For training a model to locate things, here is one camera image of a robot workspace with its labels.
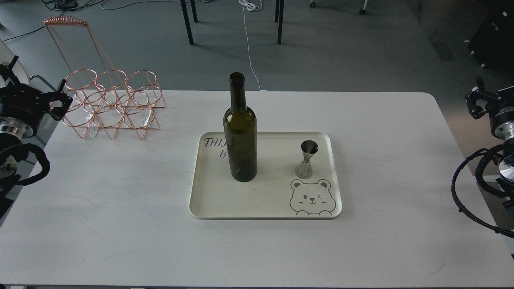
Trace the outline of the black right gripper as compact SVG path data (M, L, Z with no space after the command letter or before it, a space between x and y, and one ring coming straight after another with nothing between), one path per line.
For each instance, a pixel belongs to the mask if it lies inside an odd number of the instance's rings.
M489 113L490 128L499 129L514 120L514 87L508 87L491 93L485 90L481 77L476 78L477 86L472 92L465 96L468 112L473 119L477 120ZM477 104L478 100L487 102L486 108Z

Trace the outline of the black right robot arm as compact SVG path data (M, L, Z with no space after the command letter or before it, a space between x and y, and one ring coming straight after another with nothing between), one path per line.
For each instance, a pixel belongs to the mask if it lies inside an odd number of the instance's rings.
M503 141L499 146L491 148L479 161L475 169L477 182L486 192L513 201L513 86L492 93L485 89L483 79L477 77L477 86L465 96L465 102L473 119L480 119L486 114L489 116L491 134ZM483 171L490 162L499 167L496 182L501 190L491 187L483 179Z

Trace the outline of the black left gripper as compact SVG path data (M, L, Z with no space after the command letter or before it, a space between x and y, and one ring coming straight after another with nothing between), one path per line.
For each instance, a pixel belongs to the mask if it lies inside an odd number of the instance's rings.
M48 111L55 121L61 121L72 104L65 85L66 79L62 79L55 92L44 93L26 84L8 84L0 89L0 116L18 119L31 128L39 128Z

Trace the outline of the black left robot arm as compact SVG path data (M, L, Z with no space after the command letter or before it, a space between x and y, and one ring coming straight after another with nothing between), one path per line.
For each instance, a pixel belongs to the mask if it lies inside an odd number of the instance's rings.
M72 98L64 92L63 79L56 91L43 93L31 86L10 80L1 88L1 180L15 175L18 162L29 153L44 159L43 150L22 139L37 135L45 114L61 120Z

